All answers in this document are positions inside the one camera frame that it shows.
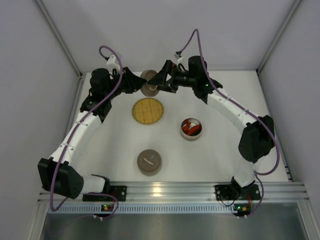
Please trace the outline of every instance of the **black bracket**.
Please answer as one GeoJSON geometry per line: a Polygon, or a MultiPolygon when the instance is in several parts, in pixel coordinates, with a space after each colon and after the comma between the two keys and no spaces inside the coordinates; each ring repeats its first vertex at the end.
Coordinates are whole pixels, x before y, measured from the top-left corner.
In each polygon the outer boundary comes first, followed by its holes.
{"type": "Polygon", "coordinates": [[[217,201],[233,201],[233,200],[260,200],[261,195],[257,184],[253,184],[249,188],[241,192],[235,192],[231,184],[220,184],[214,186],[215,197],[217,201]]]}

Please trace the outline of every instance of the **metal frame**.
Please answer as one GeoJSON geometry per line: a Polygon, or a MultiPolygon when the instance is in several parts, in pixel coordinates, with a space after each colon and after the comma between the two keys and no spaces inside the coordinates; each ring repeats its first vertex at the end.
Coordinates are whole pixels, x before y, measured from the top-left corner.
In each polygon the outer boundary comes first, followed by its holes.
{"type": "MultiPolygon", "coordinates": [[[[127,186],[126,204],[217,204],[214,186],[228,184],[225,182],[111,182],[112,186],[127,186]]],[[[266,182],[263,203],[298,203],[309,201],[306,188],[302,182],[266,182]]],[[[54,196],[58,204],[65,197],[54,196]]],[[[48,204],[50,193],[42,190],[38,203],[48,204]]],[[[81,198],[68,199],[66,204],[78,204],[81,198]]]]}
{"type": "MultiPolygon", "coordinates": [[[[232,213],[231,208],[219,208],[220,201],[216,200],[214,185],[217,182],[112,182],[115,186],[127,186],[126,202],[119,204],[118,214],[190,214],[190,213],[232,213]]],[[[301,219],[309,239],[319,240],[320,231],[309,196],[302,182],[266,182],[262,204],[297,203],[301,212],[301,219]]],[[[54,196],[57,205],[64,197],[54,196]]],[[[42,190],[38,198],[36,219],[30,233],[30,240],[39,239],[49,211],[50,193],[42,190]]],[[[87,214],[88,209],[98,208],[108,202],[82,202],[79,199],[69,199],[65,202],[65,209],[60,214],[87,214]]]]}
{"type": "MultiPolygon", "coordinates": [[[[70,127],[73,124],[75,113],[77,111],[77,105],[79,101],[79,97],[81,95],[82,87],[84,84],[84,79],[82,78],[82,73],[74,60],[67,44],[65,43],[63,37],[61,36],[59,30],[55,26],[46,6],[44,5],[42,0],[33,0],[35,6],[38,8],[40,14],[42,15],[44,21],[47,23],[48,28],[56,38],[58,44],[63,50],[65,56],[70,62],[72,68],[75,73],[79,76],[79,83],[77,86],[77,90],[74,96],[73,104],[71,107],[71,111],[68,118],[68,123],[65,129],[65,133],[68,133],[70,127]]],[[[272,43],[270,44],[268,51],[265,53],[264,57],[257,68],[257,75],[263,70],[264,66],[268,62],[270,56],[272,55],[275,47],[277,46],[279,40],[281,39],[283,33],[287,29],[289,23],[293,19],[295,13],[297,12],[299,6],[301,5],[303,0],[295,0],[289,10],[287,16],[285,17],[283,23],[281,24],[279,30],[273,38],[272,43]]],[[[270,108],[268,106],[268,99],[265,96],[265,92],[263,91],[263,95],[265,97],[265,102],[267,104],[268,110],[270,112],[270,108]]],[[[181,206],[188,205],[191,206],[216,206],[220,204],[216,200],[216,194],[214,185],[219,183],[216,182],[113,182],[113,185],[126,185],[127,188],[127,201],[125,203],[121,203],[119,206],[123,207],[135,207],[135,206],[181,206]]],[[[262,204],[264,203],[297,203],[298,208],[301,214],[301,221],[304,224],[305,230],[309,239],[311,240],[320,240],[320,228],[315,217],[315,213],[312,209],[311,203],[309,201],[309,197],[306,191],[306,188],[301,182],[268,182],[263,183],[265,189],[265,195],[262,204]]],[[[34,219],[34,223],[32,229],[29,234],[30,240],[40,239],[42,228],[45,222],[45,218],[47,212],[49,210],[49,198],[50,194],[46,191],[41,191],[38,198],[38,207],[36,217],[34,219]]],[[[62,196],[55,195],[54,203],[59,203],[62,200],[62,196]]],[[[102,204],[105,202],[80,202],[80,199],[76,200],[68,200],[66,201],[66,205],[68,207],[72,206],[92,206],[93,204],[102,204]]],[[[189,208],[183,210],[183,213],[190,213],[189,208]]]]}
{"type": "Polygon", "coordinates": [[[82,73],[76,63],[76,61],[74,60],[66,42],[64,41],[63,37],[61,36],[58,28],[56,27],[54,21],[52,20],[45,4],[43,3],[42,0],[33,0],[36,8],[39,10],[40,14],[42,15],[44,21],[47,23],[48,28],[50,29],[50,31],[52,32],[53,36],[55,37],[55,39],[57,40],[58,44],[60,45],[63,53],[65,54],[66,58],[68,59],[68,61],[70,62],[74,72],[78,75],[78,77],[82,76],[82,73]]]}
{"type": "Polygon", "coordinates": [[[303,2],[303,0],[295,0],[293,2],[289,12],[285,16],[284,21],[280,25],[280,27],[279,27],[278,31],[276,32],[276,34],[275,34],[270,46],[268,47],[268,50],[264,54],[264,56],[263,56],[263,58],[261,60],[261,63],[259,64],[259,66],[258,66],[258,68],[256,70],[258,75],[264,69],[266,63],[268,62],[268,60],[271,57],[272,53],[274,52],[276,46],[278,45],[279,40],[281,39],[281,37],[283,36],[284,32],[286,31],[288,25],[291,23],[293,17],[297,13],[298,8],[300,7],[302,2],[303,2]]]}

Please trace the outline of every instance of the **round container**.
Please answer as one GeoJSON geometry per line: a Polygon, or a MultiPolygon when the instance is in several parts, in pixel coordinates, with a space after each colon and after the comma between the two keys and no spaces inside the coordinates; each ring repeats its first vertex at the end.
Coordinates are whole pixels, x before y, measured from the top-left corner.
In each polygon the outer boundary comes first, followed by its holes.
{"type": "Polygon", "coordinates": [[[156,175],[162,166],[160,154],[152,149],[142,151],[136,162],[140,172],[146,176],[156,175]]]}
{"type": "Polygon", "coordinates": [[[201,122],[198,120],[198,119],[195,119],[195,118],[187,118],[185,119],[182,123],[181,123],[181,126],[180,126],[180,133],[181,133],[181,136],[186,139],[186,140],[189,140],[189,141],[194,141],[194,140],[197,140],[198,138],[200,138],[201,134],[202,134],[202,124],[201,122]],[[186,133],[184,133],[184,131],[182,130],[182,128],[184,126],[186,126],[186,124],[190,122],[190,126],[189,126],[189,130],[194,127],[194,126],[200,126],[200,129],[195,132],[195,135],[188,135],[186,133]]]}
{"type": "MultiPolygon", "coordinates": [[[[149,81],[155,75],[157,75],[157,72],[155,70],[144,70],[141,73],[140,78],[149,81]]],[[[141,92],[146,97],[154,97],[159,93],[159,90],[157,90],[157,86],[145,83],[141,88],[141,92]]]]}

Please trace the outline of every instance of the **yellow waffle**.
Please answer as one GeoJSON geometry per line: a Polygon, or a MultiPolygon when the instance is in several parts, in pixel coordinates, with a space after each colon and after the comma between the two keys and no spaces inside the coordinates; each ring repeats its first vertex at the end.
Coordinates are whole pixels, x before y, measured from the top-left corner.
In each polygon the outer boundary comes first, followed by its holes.
{"type": "Polygon", "coordinates": [[[132,108],[133,118],[140,124],[154,124],[164,115],[164,106],[152,97],[137,101],[132,108]]]}

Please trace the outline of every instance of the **connector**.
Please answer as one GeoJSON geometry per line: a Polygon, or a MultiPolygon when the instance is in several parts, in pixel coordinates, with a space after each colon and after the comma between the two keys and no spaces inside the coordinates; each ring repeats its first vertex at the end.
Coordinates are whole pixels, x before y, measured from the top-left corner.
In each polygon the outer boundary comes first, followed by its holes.
{"type": "Polygon", "coordinates": [[[106,69],[107,69],[110,73],[112,73],[113,69],[116,69],[116,71],[117,71],[118,73],[120,73],[120,71],[121,71],[120,65],[119,65],[119,62],[118,62],[118,60],[117,60],[117,58],[116,58],[115,55],[112,54],[112,55],[108,58],[108,60],[106,61],[106,69]]]}

